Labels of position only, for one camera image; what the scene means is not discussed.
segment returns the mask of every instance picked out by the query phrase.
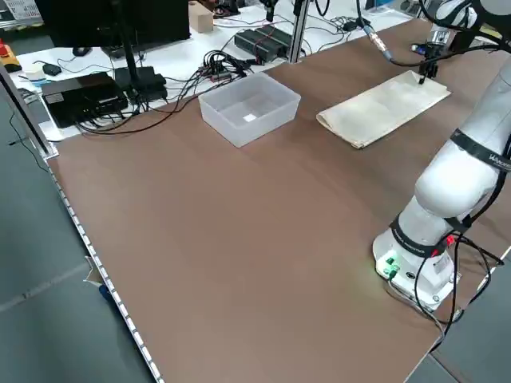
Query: beige cloth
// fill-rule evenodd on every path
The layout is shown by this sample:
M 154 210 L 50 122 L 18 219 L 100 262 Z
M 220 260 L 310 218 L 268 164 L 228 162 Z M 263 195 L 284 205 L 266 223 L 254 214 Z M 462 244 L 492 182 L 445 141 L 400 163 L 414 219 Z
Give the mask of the beige cloth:
M 393 132 L 450 95 L 444 85 L 408 71 L 318 114 L 321 125 L 357 149 Z

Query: black strap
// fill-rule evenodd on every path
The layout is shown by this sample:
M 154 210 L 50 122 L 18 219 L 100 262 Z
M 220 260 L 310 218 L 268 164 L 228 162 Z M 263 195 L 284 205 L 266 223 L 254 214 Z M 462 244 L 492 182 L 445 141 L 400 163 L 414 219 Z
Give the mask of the black strap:
M 446 249 L 446 245 L 444 243 L 439 243 L 434 246 L 422 245 L 420 243 L 416 243 L 409 236 L 407 236 L 401 226 L 399 226 L 399 215 L 396 217 L 394 221 L 389 225 L 390 230 L 392 231 L 392 235 L 395 240 L 401 245 L 402 248 L 406 249 L 413 255 L 417 255 L 421 258 L 431 258 L 435 255 L 440 255 Z
M 461 222 L 456 217 L 444 218 L 444 221 L 446 221 L 455 231 L 459 231 L 462 234 L 466 233 L 466 231 L 472 227 L 470 215 L 467 215 Z
M 493 166 L 503 172 L 511 172 L 511 161 L 472 140 L 461 130 L 456 129 L 450 137 L 450 140 L 472 157 L 477 158 L 485 164 Z

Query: metal frame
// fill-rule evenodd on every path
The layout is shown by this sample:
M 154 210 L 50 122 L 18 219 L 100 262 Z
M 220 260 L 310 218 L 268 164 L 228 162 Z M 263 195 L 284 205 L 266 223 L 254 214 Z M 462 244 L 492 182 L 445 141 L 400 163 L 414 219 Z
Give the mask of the metal frame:
M 22 99 L 3 65 L 0 65 L 0 97 L 6 100 L 10 108 L 14 111 L 14 114 L 22 126 L 23 132 L 30 138 L 42 158 L 47 160 L 57 156 L 57 149 L 46 139 L 41 127 L 32 117 L 28 106 Z
M 55 176 L 55 174 L 53 173 L 51 168 L 49 168 L 49 170 L 50 170 L 50 175 L 52 177 L 52 180 L 54 181 L 55 185 L 57 186 L 58 194 L 61 197 L 61 200 L 64 203 L 65 208 L 69 213 L 69 216 L 73 220 L 73 224 L 77 228 L 78 234 L 80 235 L 81 240 L 85 244 L 85 248 L 89 252 L 90 258 L 92 259 L 94 265 L 96 266 L 97 270 L 99 271 L 99 273 L 101 275 L 101 279 L 103 279 L 105 286 L 109 289 L 109 292 L 112 295 L 113 301 L 115 302 L 117 309 L 121 313 L 122 318 L 125 320 L 125 323 L 129 329 L 129 332 L 131 333 L 133 340 L 137 344 L 137 347 L 141 353 L 141 356 L 144 358 L 146 365 L 148 366 L 149 370 L 151 371 L 154 381 L 156 383 L 165 383 L 164 378 L 160 373 L 160 370 L 156 366 L 156 363 L 153 360 L 153 357 L 151 356 L 151 353 L 149 352 L 149 350 L 147 348 L 147 345 L 145 344 L 144 340 L 142 339 L 141 334 L 138 332 L 138 329 L 135 326 L 135 323 L 133 323 L 133 320 L 131 319 L 131 317 L 129 315 L 126 305 L 122 301 L 121 296 L 119 295 L 119 292 L 113 285 L 112 279 L 110 278 L 108 272 L 106 271 L 105 266 L 103 265 L 103 262 L 100 260 L 96 250 L 93 247 L 93 244 L 91 243 L 89 237 L 85 233 L 85 229 L 81 225 L 80 220 L 78 219 L 76 213 L 74 212 L 73 208 L 71 207 L 71 204 L 69 203 L 69 200 L 67 199 L 64 191 L 62 190 L 61 185 L 58 183 L 57 177 Z
M 296 64 L 300 58 L 310 4 L 309 0 L 295 0 L 295 27 L 287 59 L 290 64 Z

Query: table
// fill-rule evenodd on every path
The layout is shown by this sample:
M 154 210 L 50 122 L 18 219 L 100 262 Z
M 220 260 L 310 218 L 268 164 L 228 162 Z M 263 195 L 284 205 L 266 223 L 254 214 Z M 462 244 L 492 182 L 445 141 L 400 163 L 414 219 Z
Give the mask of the table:
M 241 12 L 241 15 L 233 17 L 232 20 L 224 19 L 215 21 L 216 27 L 210 34 L 198 34 L 193 29 L 190 29 L 192 36 L 187 41 L 179 41 L 174 44 L 164 45 L 157 49 L 149 50 L 146 54 L 144 64 L 153 66 L 157 73 L 160 73 L 165 77 L 188 79 L 201 65 L 203 57 L 208 51 L 222 48 L 226 42 L 232 39 L 232 36 L 236 32 L 243 28 L 255 29 L 256 27 L 261 26 L 262 23 L 257 21 L 264 21 L 266 18 L 266 11 L 262 6 L 249 6 L 241 9 Z M 291 34 L 293 25 L 291 22 L 287 22 L 285 20 L 294 21 L 291 2 L 289 0 L 281 0 L 276 7 L 275 12 L 277 14 L 277 16 L 275 16 L 275 22 L 277 22 L 276 26 Z M 307 43 L 304 44 L 304 49 L 307 53 L 310 53 L 310 49 L 315 52 L 324 44 L 336 41 L 341 43 L 346 40 L 344 39 L 340 41 L 340 36 L 329 33 L 328 30 L 335 31 L 335 28 L 329 26 L 327 22 L 313 18 L 319 16 L 314 6 L 310 7 L 309 14 L 311 17 L 307 19 L 307 26 L 310 29 L 308 29 L 305 33 Z M 354 17 L 355 15 L 355 2 L 351 0 L 343 0 L 331 2 L 331 9 L 327 14 L 327 18 L 333 18 L 336 16 Z M 384 14 L 368 15 L 366 17 L 371 20 L 372 25 L 376 30 L 382 30 L 410 20 L 409 16 L 394 10 L 390 10 Z M 350 39 L 359 38 L 362 35 L 365 35 L 362 31 L 356 31 L 350 36 Z M 238 49 L 232 42 L 227 45 L 225 51 L 238 58 L 252 58 L 248 53 Z M 37 60 L 57 64 L 58 59 L 68 61 L 72 58 L 73 55 L 69 48 L 53 48 L 18 56 L 22 66 L 31 65 Z M 271 64 L 266 64 L 265 66 L 256 66 L 253 69 L 256 72 L 259 72 L 261 70 L 277 66 L 283 62 L 283 60 L 277 60 Z M 110 61 L 109 57 L 103 53 L 100 48 L 94 48 L 87 56 L 78 57 L 70 63 L 63 61 L 60 61 L 60 63 L 65 69 L 63 69 L 62 74 L 55 77 L 55 80 L 84 76 L 97 71 L 106 71 L 112 68 L 112 66 L 115 68 L 126 66 L 126 61 L 124 59 Z M 23 87 L 36 92 L 40 91 L 40 89 L 34 87 L 28 81 L 24 81 L 19 78 L 18 74 L 19 73 L 13 73 L 11 75 L 11 78 L 17 88 Z M 197 88 L 197 92 L 203 92 L 211 86 L 212 84 L 209 81 L 206 81 Z M 168 98 L 172 98 L 179 93 L 182 84 L 168 80 L 167 87 L 171 88 L 168 91 Z M 157 101 L 152 103 L 151 106 L 155 108 L 163 104 L 163 101 Z M 42 124 L 41 128 L 48 140 L 52 141 L 64 140 L 67 137 L 75 136 L 80 133 L 75 127 L 59 129 L 52 121 Z
M 408 45 L 429 28 L 414 20 L 381 36 L 411 61 Z M 201 120 L 196 101 L 140 134 L 61 143 L 50 166 L 155 377 L 405 380 L 438 332 L 386 293 L 370 245 L 504 60 L 479 52 L 442 63 L 438 80 L 453 95 L 362 151 L 315 115 L 402 72 L 367 39 L 270 70 L 302 95 L 298 115 L 241 149 Z M 498 254 L 511 240 L 509 199 L 508 189 L 469 233 Z M 461 258 L 466 302 L 484 271 Z

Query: plastic container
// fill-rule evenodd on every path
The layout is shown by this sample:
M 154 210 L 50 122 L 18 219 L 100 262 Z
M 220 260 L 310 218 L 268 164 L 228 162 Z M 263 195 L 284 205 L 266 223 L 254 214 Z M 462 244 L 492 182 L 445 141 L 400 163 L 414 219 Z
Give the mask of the plastic container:
M 293 120 L 302 97 L 264 73 L 199 96 L 202 118 L 240 148 Z

